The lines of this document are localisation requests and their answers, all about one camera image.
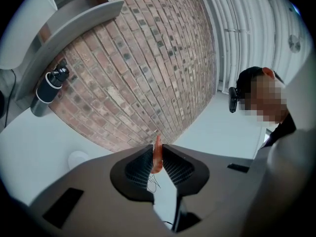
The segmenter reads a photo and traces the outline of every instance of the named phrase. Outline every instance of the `brick wall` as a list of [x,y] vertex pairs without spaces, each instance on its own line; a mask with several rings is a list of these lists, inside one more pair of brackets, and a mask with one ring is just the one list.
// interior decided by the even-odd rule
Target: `brick wall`
[[172,143],[215,94],[215,50],[199,0],[124,0],[121,14],[69,44],[70,77],[50,108],[117,152]]

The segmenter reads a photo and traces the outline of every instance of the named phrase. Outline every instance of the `black hair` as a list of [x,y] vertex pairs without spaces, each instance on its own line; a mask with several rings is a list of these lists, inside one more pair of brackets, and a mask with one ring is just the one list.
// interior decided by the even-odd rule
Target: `black hair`
[[[278,74],[275,71],[274,71],[274,74],[279,81],[284,83],[283,80],[278,76]],[[263,76],[263,75],[264,75],[263,70],[260,67],[251,67],[242,71],[239,74],[237,85],[236,85],[236,89],[239,91],[238,98],[239,99],[245,98],[245,93],[246,92],[250,93],[251,82],[254,81],[254,79],[257,76]]]

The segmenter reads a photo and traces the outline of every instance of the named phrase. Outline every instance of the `gray shelf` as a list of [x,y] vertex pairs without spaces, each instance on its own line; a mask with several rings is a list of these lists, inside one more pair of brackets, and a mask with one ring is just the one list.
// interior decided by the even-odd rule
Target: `gray shelf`
[[55,0],[58,10],[47,21],[47,39],[40,39],[41,46],[28,55],[18,68],[18,78],[14,99],[27,96],[35,87],[41,74],[50,62],[69,43],[103,22],[117,17],[123,0]]

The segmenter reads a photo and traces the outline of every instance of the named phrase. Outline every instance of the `white wall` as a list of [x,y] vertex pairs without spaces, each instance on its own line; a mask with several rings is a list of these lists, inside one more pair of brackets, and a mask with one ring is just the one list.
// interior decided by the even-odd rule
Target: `white wall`
[[230,113],[228,95],[218,92],[174,145],[215,155],[253,158],[264,135],[265,128],[249,122],[239,110]]
[[40,118],[27,109],[0,134],[1,179],[11,196],[29,205],[70,170],[73,151],[90,158],[112,153],[72,130],[49,108]]

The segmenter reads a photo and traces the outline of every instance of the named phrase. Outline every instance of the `carrot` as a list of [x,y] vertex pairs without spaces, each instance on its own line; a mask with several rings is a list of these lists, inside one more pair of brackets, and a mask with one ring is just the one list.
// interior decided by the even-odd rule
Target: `carrot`
[[153,168],[151,174],[157,174],[162,170],[162,143],[160,135],[157,136],[154,153],[153,153]]

